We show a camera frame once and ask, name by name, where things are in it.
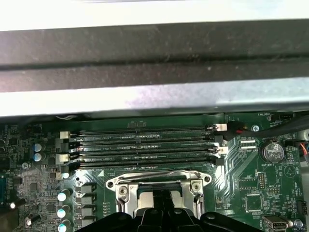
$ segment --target red wire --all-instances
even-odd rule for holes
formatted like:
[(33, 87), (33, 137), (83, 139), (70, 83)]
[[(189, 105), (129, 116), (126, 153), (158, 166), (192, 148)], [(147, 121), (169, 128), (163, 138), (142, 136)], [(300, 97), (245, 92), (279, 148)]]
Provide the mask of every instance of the red wire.
[(306, 148), (305, 148), (305, 145), (304, 144), (300, 144), (301, 145), (301, 147), (303, 148), (303, 151), (304, 151), (304, 154), (305, 154), (305, 156), (308, 154), (308, 152), (307, 152), (307, 150), (306, 150)]

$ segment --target black cable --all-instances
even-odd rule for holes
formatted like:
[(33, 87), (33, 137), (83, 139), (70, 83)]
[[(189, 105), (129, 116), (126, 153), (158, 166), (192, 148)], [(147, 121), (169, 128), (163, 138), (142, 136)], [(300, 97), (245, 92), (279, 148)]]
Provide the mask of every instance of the black cable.
[(218, 132), (217, 134), (222, 135), (225, 140), (231, 140), (238, 135), (255, 138), (276, 137), (308, 129), (309, 115), (296, 117), (286, 123), (271, 127), (267, 130), (260, 130), (256, 132), (244, 130), (243, 126), (244, 123), (232, 121), (227, 124), (228, 131)]

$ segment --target cable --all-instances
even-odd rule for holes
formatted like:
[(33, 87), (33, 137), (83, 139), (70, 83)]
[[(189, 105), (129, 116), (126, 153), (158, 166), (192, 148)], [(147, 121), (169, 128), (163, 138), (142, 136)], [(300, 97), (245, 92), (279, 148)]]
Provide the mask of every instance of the cable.
[(62, 120), (71, 120), (73, 118), (77, 117), (76, 115), (68, 115), (65, 117), (61, 117), (61, 116), (56, 116), (56, 118), (62, 119)]
[(307, 155), (308, 155), (308, 152), (307, 152), (307, 150), (306, 150), (306, 148), (305, 148), (305, 145), (304, 145), (304, 144), (300, 144), (300, 145), (301, 145), (301, 147), (303, 148), (304, 155), (307, 156)]
[(223, 135), (225, 140), (231, 140), (234, 137), (241, 135), (245, 137), (256, 137), (256, 138), (270, 138), (276, 137), (284, 134), (295, 133), (298, 131), (303, 131), (309, 128), (309, 115), (295, 117), (290, 121), (271, 127), (267, 130), (260, 131), (251, 131), (244, 130), (243, 127), (240, 127), (241, 122), (228, 122), (227, 129), (228, 131), (220, 131), (216, 134)]

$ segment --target motherboard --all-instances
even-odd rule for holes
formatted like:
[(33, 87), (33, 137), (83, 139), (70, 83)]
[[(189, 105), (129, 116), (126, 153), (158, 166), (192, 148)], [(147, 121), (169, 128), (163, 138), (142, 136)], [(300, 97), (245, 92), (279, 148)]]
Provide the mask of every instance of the motherboard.
[(0, 125), (0, 210), (10, 215), (6, 223), (0, 217), (1, 231), (76, 231), (117, 211), (112, 178), (180, 169), (211, 176), (205, 212), (266, 232), (307, 231), (297, 134), (230, 140), (217, 134), (229, 122), (262, 131), (293, 117), (259, 112)]

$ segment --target silver metal frame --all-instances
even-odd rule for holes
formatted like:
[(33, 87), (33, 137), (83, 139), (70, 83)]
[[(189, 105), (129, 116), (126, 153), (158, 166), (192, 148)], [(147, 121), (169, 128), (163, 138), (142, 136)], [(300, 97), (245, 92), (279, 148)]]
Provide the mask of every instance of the silver metal frame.
[[(171, 176), (185, 176), (186, 179), (176, 181), (143, 182), (142, 179)], [(125, 212), (135, 217), (137, 210), (141, 209), (138, 199), (138, 190), (142, 185), (174, 184), (179, 183), (182, 188), (182, 197), (171, 192), (175, 207), (186, 208), (200, 218), (205, 212), (203, 188), (211, 182), (211, 176), (197, 171), (174, 170), (166, 172), (127, 173), (114, 177), (106, 182), (106, 187), (115, 192), (117, 212)], [(147, 199), (148, 207), (153, 207), (153, 201)]]
[(0, 116), (93, 117), (307, 110), (309, 78), (0, 93)]

